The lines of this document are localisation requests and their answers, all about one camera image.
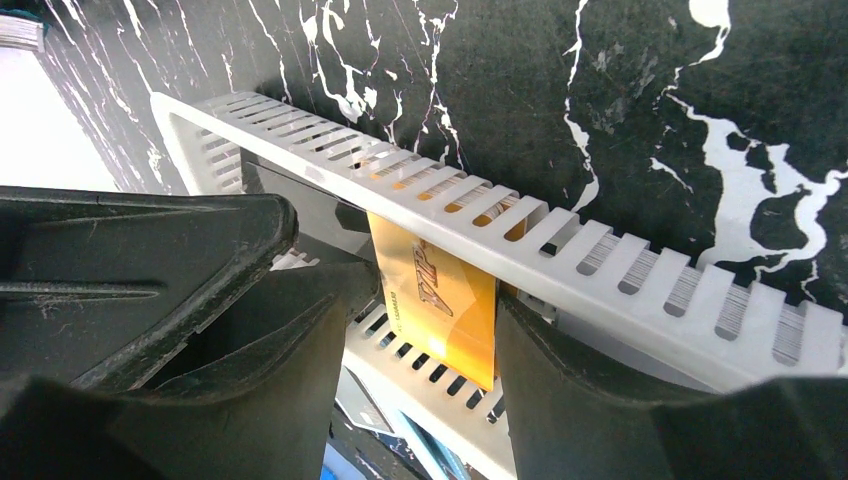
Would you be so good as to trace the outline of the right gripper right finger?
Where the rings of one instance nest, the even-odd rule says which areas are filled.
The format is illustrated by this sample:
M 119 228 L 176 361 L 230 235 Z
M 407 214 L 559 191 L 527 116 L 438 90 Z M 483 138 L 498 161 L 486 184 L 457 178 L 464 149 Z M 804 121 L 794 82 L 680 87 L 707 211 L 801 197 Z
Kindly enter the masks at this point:
M 727 394 L 644 374 L 498 300 L 496 359 L 521 479 L 843 479 L 847 382 Z

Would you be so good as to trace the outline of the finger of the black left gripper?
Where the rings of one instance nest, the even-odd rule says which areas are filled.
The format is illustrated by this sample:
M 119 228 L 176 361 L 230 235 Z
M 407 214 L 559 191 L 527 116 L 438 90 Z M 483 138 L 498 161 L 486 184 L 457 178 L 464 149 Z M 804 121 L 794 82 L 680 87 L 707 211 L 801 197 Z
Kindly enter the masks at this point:
M 142 386 L 298 235 L 276 194 L 1 190 L 1 375 Z

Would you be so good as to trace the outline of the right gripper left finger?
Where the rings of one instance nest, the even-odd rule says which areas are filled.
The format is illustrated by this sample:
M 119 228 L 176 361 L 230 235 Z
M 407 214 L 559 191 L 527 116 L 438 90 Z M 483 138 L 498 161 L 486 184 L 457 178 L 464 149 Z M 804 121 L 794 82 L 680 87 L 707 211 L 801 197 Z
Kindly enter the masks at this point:
M 220 318 L 203 365 L 119 394 L 1 385 L 5 479 L 316 479 L 345 331 L 374 299 L 368 261 L 266 274 Z

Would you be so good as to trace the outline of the white plastic basket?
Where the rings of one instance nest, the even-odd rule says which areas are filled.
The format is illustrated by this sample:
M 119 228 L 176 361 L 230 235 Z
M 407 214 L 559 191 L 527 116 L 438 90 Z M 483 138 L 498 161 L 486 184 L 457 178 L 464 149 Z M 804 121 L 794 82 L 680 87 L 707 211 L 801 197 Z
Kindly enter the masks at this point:
M 236 191 L 238 153 L 283 170 L 366 210 L 365 190 L 348 174 L 357 161 L 399 149 L 253 92 L 188 105 L 150 99 L 166 148 L 195 195 Z M 782 291 L 735 283 L 713 265 L 693 268 L 671 249 L 615 236 L 562 208 L 522 196 L 533 212 L 526 234 L 482 263 L 498 279 L 572 319 L 564 333 L 644 374 L 711 394 L 780 377 L 843 378 L 839 313 L 811 302 L 791 306 Z

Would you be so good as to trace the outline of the orange credit card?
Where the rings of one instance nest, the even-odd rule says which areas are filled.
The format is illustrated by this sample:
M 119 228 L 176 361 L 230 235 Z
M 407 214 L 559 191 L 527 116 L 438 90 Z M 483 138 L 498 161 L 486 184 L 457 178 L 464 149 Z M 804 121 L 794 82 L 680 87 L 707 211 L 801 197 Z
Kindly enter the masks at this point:
M 409 153 L 359 160 L 347 172 L 365 190 L 392 330 L 492 390 L 500 281 L 481 265 L 526 234 L 533 212 L 516 210 L 514 189 Z

